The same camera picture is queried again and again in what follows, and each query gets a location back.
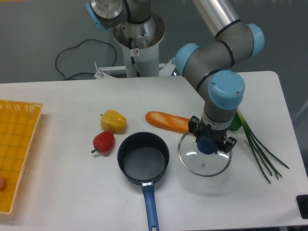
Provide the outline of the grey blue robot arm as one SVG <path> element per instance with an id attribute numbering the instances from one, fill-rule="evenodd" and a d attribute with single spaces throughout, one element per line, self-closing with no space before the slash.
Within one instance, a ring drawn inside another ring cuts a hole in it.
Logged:
<path id="1" fill-rule="evenodd" d="M 215 41 L 205 48 L 186 44 L 174 57 L 178 72 L 205 101 L 202 118 L 191 118 L 188 131 L 197 141 L 208 138 L 216 151 L 228 153 L 236 139 L 226 132 L 245 88 L 231 67 L 259 53 L 265 38 L 258 26 L 244 24 L 227 0 L 196 0 L 194 5 Z M 85 6 L 99 31 L 113 30 L 123 49 L 128 77 L 159 74 L 158 44 L 165 26 L 152 12 L 150 1 L 91 0 Z"/>

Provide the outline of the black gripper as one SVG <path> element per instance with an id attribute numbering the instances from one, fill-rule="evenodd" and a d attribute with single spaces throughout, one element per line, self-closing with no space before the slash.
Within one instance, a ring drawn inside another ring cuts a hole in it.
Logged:
<path id="1" fill-rule="evenodd" d="M 203 154 L 213 154 L 218 151 L 229 153 L 237 143 L 234 137 L 227 137 L 227 128 L 214 130 L 210 124 L 205 124 L 199 118 L 192 116 L 188 122 L 189 133 L 197 136 L 197 148 Z"/>

